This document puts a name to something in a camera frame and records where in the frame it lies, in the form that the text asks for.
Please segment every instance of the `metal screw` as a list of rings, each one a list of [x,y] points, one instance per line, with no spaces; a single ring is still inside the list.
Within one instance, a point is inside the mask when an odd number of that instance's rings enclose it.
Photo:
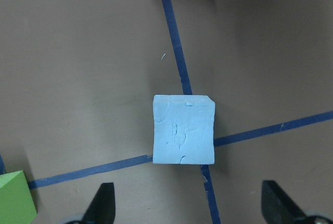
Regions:
[[[328,221],[323,218],[317,217],[317,218],[315,218],[314,223],[315,224],[328,224]]]

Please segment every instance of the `blue tape line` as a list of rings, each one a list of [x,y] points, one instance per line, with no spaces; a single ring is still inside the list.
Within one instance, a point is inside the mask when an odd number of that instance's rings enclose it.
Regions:
[[[183,93],[192,95],[191,84],[187,73],[185,58],[182,49],[181,39],[178,33],[175,14],[173,12],[171,0],[162,0],[166,22],[168,24],[173,51],[175,53],[179,76],[181,77]]]
[[[212,178],[210,177],[208,165],[201,165],[201,173],[205,180],[204,189],[206,190],[210,215],[212,217],[213,224],[221,224],[219,210],[217,208],[214,188],[212,184]]]
[[[173,46],[173,51],[175,53],[176,63],[178,67],[178,72],[181,77],[183,93],[185,95],[192,95],[191,84],[189,81],[185,58],[183,54],[181,39],[178,33],[177,23],[175,14],[173,12],[171,0],[162,0],[166,22],[168,23],[169,33],[171,37],[171,42]],[[209,166],[202,165],[201,173],[205,177],[206,181],[204,183],[204,189],[206,190],[209,210],[211,213],[213,224],[220,224],[219,210],[217,208],[213,183],[210,177]]]
[[[142,156],[137,156],[137,157],[133,157],[130,159],[126,159],[126,160],[117,161],[114,163],[107,163],[107,164],[99,165],[96,167],[85,168],[85,169],[77,170],[74,172],[69,172],[69,173],[65,173],[65,174],[61,174],[61,175],[57,175],[57,176],[51,176],[51,177],[47,177],[44,179],[30,181],[30,182],[28,182],[28,185],[29,185],[29,189],[32,190],[32,189],[36,189],[36,188],[41,188],[41,187],[61,183],[64,181],[75,180],[75,179],[79,179],[79,178],[94,175],[94,174],[105,173],[105,172],[109,172],[109,171],[113,171],[113,170],[117,170],[117,169],[127,168],[127,167],[144,164],[144,163],[150,163],[150,162],[152,162],[152,155],[150,155],[150,156],[142,155]]]
[[[0,155],[0,175],[3,175],[6,173],[6,167],[5,167],[5,163],[2,160],[2,157]]]
[[[293,120],[290,122],[267,126],[267,127],[263,127],[263,128],[259,128],[259,129],[254,129],[254,130],[250,130],[250,131],[246,131],[243,133],[238,133],[238,134],[234,134],[234,135],[230,135],[230,136],[226,136],[226,137],[216,138],[216,139],[214,139],[214,146],[218,147],[218,146],[222,146],[222,145],[226,145],[226,144],[231,144],[234,142],[240,142],[240,141],[244,141],[244,140],[248,140],[248,139],[252,139],[252,138],[256,138],[256,137],[262,137],[265,135],[270,135],[270,134],[274,134],[274,133],[278,133],[278,132],[282,132],[282,131],[287,131],[290,129],[296,129],[296,128],[303,127],[306,125],[320,123],[320,122],[332,120],[332,119],[333,119],[333,111],[329,111],[329,112],[325,112],[325,113],[321,113],[321,114],[317,114],[317,115],[313,115],[313,116],[300,118],[300,119]]]

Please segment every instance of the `black object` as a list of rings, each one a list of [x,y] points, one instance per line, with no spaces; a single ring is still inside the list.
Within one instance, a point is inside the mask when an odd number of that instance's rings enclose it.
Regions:
[[[261,212],[268,224],[333,224],[322,216],[306,216],[275,181],[263,181]]]
[[[67,224],[113,224],[116,217],[116,201],[113,182],[102,183],[82,220]]]

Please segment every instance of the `green foam block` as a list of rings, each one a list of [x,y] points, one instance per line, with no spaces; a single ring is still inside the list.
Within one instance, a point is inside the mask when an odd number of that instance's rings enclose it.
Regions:
[[[0,175],[0,224],[30,224],[36,215],[23,171]]]

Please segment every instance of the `green block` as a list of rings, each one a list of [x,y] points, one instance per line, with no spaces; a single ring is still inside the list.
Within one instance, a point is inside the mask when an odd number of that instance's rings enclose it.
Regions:
[[[0,224],[30,224],[36,215],[23,171],[0,175]]]

